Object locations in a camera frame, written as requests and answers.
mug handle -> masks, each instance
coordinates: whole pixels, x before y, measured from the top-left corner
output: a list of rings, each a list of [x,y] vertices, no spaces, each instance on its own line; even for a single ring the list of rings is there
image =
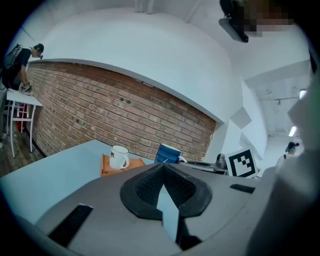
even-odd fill
[[[125,161],[126,161],[126,166],[122,166],[121,169],[125,169],[125,168],[127,168],[127,167],[130,165],[130,160],[129,160],[129,158],[128,158],[126,155],[124,156],[124,158],[125,158]]]
[[[185,162],[185,163],[188,163],[187,160],[186,160],[183,156],[181,156],[181,155],[179,155],[179,161],[180,161],[180,160],[182,160],[182,161]]]

white table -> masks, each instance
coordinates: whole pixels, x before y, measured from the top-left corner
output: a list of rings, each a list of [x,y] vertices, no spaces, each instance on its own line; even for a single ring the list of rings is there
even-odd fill
[[[21,121],[21,129],[23,125],[23,121],[26,122],[31,122],[30,125],[30,151],[32,152],[32,129],[34,125],[34,116],[35,116],[35,111],[36,107],[42,107],[42,104],[33,96],[25,95],[22,92],[19,91],[14,91],[12,89],[8,89],[6,93],[6,99],[9,101],[9,107],[8,107],[8,114],[6,118],[6,131],[8,133],[8,125],[9,125],[9,112],[10,112],[10,102],[12,102],[12,107],[11,107],[11,118],[10,118],[10,139],[11,139],[11,150],[12,150],[12,155],[15,157],[15,150],[14,150],[14,141],[13,141],[13,121]],[[27,118],[19,118],[19,112],[20,108],[17,107],[17,117],[14,118],[14,110],[16,103],[24,103],[27,104],[27,111],[26,111],[26,117]],[[32,110],[32,116],[29,118],[29,105],[33,106]]]
[[[88,182],[100,177],[102,154],[111,146],[92,140],[31,163],[0,179],[11,210],[32,224],[52,206]],[[141,158],[147,165],[151,159]]]

man in black shirt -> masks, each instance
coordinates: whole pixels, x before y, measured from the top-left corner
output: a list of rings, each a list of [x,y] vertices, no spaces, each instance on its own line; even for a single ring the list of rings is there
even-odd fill
[[[28,79],[26,74],[26,67],[29,61],[30,56],[33,58],[40,58],[45,47],[43,44],[39,43],[34,47],[23,48],[19,54],[14,59],[12,66],[6,69],[3,68],[1,72],[1,80],[0,80],[0,140],[6,137],[6,134],[3,133],[4,128],[4,112],[5,112],[5,102],[7,90],[13,89],[18,90],[20,84],[22,83],[24,86],[28,85]]]

black cap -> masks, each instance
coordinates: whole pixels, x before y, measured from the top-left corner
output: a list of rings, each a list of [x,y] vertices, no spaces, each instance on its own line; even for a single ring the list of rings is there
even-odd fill
[[[45,50],[45,47],[44,47],[44,45],[43,45],[42,43],[38,43],[38,44],[35,45],[33,48],[34,48],[34,49],[38,49],[38,48],[39,48],[38,51],[41,52],[41,53],[43,53],[44,50]]]
[[[299,146],[299,143],[294,143],[293,141],[290,141],[288,146],[285,149],[285,152],[289,152],[289,151],[291,151],[292,149],[294,149],[294,148],[296,148],[298,146]]]

ceiling light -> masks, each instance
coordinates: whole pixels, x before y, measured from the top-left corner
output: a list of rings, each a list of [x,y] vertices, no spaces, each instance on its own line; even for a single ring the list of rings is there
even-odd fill
[[[296,126],[292,126],[291,131],[289,133],[289,136],[292,137],[295,134],[296,130],[297,130],[297,127]]]
[[[302,89],[300,90],[300,95],[299,95],[299,99],[302,99],[307,93],[307,90],[306,89]]]

